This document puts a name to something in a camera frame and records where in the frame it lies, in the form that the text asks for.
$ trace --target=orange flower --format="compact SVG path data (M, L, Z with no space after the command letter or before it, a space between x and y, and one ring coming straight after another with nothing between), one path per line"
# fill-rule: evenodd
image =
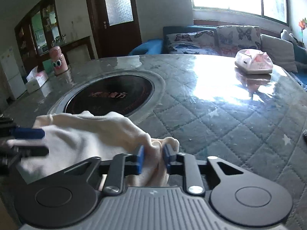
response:
M298 23L298 25L300 26L300 28L301 28L302 30L306 29L306 22L305 22L304 19L301 20L301 21Z

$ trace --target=round black glass plate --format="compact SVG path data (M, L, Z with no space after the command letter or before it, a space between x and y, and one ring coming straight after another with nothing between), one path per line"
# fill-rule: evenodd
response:
M153 91L153 83L144 77L113 76L85 87L67 103L65 112L80 114L89 111L95 116L117 112L128 116L147 102Z

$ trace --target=ribbed gray panel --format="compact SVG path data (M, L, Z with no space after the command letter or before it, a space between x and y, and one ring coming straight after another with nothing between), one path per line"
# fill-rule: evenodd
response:
M81 223L62 230L240 230L211 211L204 199L181 188L135 188L105 198ZM286 230L283 225L267 228ZM21 230L37 230L24 225Z

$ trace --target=refrigerator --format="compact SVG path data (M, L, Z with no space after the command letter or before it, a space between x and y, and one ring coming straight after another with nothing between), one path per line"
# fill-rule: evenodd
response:
M19 72L12 47L0 56L0 64L3 86L11 99L16 100L26 91L26 86Z

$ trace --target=window frame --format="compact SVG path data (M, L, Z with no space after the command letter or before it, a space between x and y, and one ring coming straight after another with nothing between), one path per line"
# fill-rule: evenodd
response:
M285 25L285 26L289 27L289 4L288 4L288 0L286 0L287 22L279 21L277 19L265 16L264 15L263 0L261 0L261 15L256 15L256 14L253 14L253 13L248 13L248 12L239 11L239 10L233 10L233 9L228 9L228 8L225 9L225 8L218 8L218 7L198 7L198 6L194 5L194 0L191 0L191 1L192 1L192 9L210 9L210 10L217 10L217 11L218 10L222 10L222 11L236 12L236 13L241 13L241 14L246 14L246 15L260 17L260 18L267 19L267 20L270 20L270 21L274 21L274 22L277 22L277 23L280 23L282 25Z

